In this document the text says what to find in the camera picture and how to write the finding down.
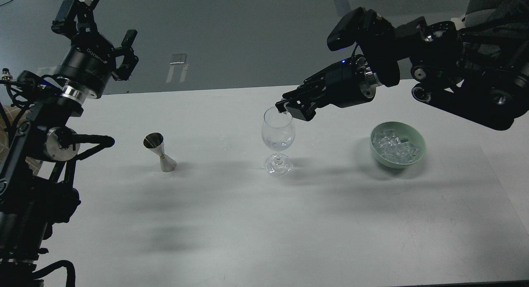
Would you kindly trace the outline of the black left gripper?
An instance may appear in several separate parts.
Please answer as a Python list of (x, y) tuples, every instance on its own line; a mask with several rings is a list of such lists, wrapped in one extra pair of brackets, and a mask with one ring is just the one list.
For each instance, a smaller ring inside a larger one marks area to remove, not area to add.
[[(139, 62), (132, 44), (138, 34), (129, 29), (115, 47), (98, 32), (94, 9), (100, 0), (64, 0), (52, 21), (51, 30), (71, 40), (70, 50), (60, 65), (60, 85), (87, 90), (90, 98), (101, 98), (112, 78), (127, 81)], [(117, 67), (117, 58), (122, 62)]]

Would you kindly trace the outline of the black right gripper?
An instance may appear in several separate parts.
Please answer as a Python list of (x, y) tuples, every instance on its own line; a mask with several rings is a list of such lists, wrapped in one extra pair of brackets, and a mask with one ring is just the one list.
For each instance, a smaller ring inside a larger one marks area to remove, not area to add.
[(297, 89), (284, 93), (275, 107), (279, 113), (309, 122), (328, 105), (347, 108), (371, 102), (379, 86), (382, 83), (367, 59), (354, 55), (309, 76)]

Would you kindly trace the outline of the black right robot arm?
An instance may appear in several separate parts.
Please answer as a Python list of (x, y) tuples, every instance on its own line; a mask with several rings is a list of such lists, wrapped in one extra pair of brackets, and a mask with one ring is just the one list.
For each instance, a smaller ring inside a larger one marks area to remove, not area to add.
[(327, 46), (358, 46), (342, 61), (284, 93), (275, 107), (310, 121), (329, 104), (339, 108), (371, 102), (379, 86), (399, 84), (398, 62), (408, 59), (418, 102), (493, 130), (509, 129), (528, 112), (528, 34), (499, 34), (500, 27), (528, 22), (526, 14), (457, 29), (452, 21), (428, 25), (424, 17), (393, 27), (374, 10), (359, 7), (330, 32)]

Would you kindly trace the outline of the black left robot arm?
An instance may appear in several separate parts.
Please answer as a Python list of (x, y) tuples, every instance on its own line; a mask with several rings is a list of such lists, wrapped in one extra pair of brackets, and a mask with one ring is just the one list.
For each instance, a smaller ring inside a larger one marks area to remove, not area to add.
[(79, 134), (67, 127), (83, 113), (88, 98), (101, 98), (110, 79), (127, 81), (138, 64), (130, 29), (113, 46), (94, 20), (100, 0), (65, 0), (52, 22), (53, 33), (70, 40), (70, 49), (54, 74), (24, 71), (13, 79), (5, 68), (1, 84), (19, 113), (5, 122), (8, 152), (1, 162), (1, 285), (43, 287), (44, 278), (66, 270), (67, 287), (76, 284), (72, 262), (60, 260), (38, 269), (48, 252), (42, 242), (53, 225), (67, 223), (81, 204), (74, 188), (77, 162), (114, 145), (110, 136)]

